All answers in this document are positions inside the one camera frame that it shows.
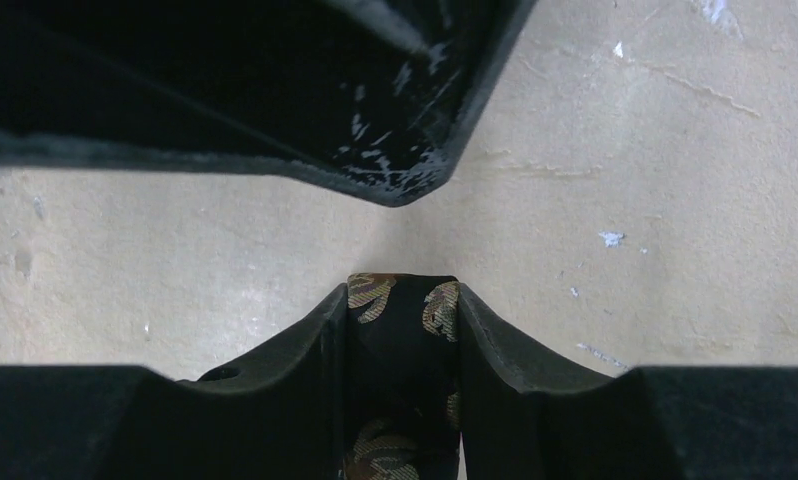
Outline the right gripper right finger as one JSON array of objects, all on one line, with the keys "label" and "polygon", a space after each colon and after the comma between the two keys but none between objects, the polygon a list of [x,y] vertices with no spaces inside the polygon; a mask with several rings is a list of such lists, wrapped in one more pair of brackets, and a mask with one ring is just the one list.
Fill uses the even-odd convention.
[{"label": "right gripper right finger", "polygon": [[472,479],[798,479],[798,367],[644,366],[609,377],[458,303]]}]

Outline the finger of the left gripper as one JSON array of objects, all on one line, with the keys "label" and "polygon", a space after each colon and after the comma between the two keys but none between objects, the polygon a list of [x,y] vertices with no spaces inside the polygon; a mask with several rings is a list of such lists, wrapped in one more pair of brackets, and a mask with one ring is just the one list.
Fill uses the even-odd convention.
[{"label": "finger of the left gripper", "polygon": [[530,1],[0,1],[0,166],[452,176]]}]

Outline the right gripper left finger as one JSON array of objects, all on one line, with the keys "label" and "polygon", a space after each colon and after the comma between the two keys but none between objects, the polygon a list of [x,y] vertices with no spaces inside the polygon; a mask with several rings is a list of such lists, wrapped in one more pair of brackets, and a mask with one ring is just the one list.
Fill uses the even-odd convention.
[{"label": "right gripper left finger", "polygon": [[347,290],[195,381],[0,366],[0,479],[336,479]]}]

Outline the black floral tie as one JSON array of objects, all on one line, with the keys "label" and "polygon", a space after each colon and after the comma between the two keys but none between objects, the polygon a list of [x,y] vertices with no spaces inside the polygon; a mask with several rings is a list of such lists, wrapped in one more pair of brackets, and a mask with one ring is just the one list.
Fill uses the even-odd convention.
[{"label": "black floral tie", "polygon": [[344,478],[457,478],[459,290],[451,276],[348,277]]}]

